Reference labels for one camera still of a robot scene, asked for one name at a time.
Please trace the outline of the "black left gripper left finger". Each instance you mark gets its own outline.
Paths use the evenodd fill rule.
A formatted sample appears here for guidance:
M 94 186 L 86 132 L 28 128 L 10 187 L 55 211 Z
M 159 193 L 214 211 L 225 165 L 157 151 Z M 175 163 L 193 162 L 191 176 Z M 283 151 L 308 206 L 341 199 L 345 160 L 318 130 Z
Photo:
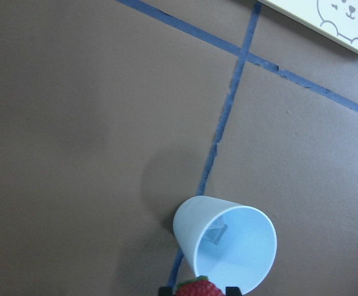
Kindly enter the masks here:
M 171 286 L 159 287 L 158 296 L 174 296 L 173 287 L 171 287 Z

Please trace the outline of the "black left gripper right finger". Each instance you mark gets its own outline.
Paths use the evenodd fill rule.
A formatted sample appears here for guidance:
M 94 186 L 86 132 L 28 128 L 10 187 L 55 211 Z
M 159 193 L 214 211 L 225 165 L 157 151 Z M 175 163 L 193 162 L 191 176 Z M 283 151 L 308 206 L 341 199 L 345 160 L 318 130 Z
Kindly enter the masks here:
M 226 296 L 241 296 L 241 290 L 239 287 L 226 287 L 225 288 Z

